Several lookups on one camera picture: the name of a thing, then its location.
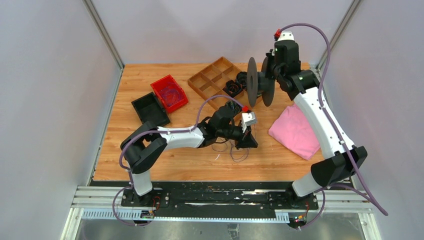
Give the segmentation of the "black cable spool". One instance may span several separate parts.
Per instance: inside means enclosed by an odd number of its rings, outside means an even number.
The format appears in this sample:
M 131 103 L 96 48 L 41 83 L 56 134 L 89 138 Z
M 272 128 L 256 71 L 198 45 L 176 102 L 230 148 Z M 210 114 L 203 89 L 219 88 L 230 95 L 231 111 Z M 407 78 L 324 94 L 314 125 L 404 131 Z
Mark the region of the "black cable spool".
M 269 70 L 268 57 L 264 58 L 261 71 L 257 69 L 256 60 L 250 57 L 247 65 L 246 91 L 249 105 L 252 108 L 256 105 L 258 94 L 261 94 L 266 107 L 272 104 L 275 94 L 275 80 Z

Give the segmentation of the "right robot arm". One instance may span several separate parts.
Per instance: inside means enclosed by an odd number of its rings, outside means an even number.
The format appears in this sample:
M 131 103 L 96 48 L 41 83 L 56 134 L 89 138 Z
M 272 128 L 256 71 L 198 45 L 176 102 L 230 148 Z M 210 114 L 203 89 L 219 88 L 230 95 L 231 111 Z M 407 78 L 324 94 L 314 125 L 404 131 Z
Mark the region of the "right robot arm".
M 319 81 L 311 70 L 302 70 L 299 45 L 292 39 L 277 40 L 266 54 L 264 76 L 275 80 L 290 100 L 300 108 L 319 142 L 323 161 L 314 163 L 307 175 L 295 180 L 285 196 L 294 209 L 306 196 L 356 174 L 368 156 L 364 146 L 356 146 L 334 120 L 319 91 Z

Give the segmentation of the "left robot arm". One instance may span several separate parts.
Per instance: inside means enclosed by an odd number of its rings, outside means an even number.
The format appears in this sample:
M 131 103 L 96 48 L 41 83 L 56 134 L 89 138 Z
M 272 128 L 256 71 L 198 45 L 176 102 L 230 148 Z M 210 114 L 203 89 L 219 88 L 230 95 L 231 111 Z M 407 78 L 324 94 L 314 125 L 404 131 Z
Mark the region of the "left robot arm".
M 240 123 L 236 123 L 231 108 L 221 106 L 212 116 L 189 127 L 166 128 L 150 121 L 142 124 L 120 145 L 119 160 L 128 163 L 126 170 L 135 202 L 142 207 L 152 203 L 150 169 L 163 152 L 205 148 L 215 144 L 218 138 L 232 140 L 236 149 L 257 148 L 258 143 L 252 133 L 252 126 L 257 122 L 255 113 L 247 110 L 241 114 Z

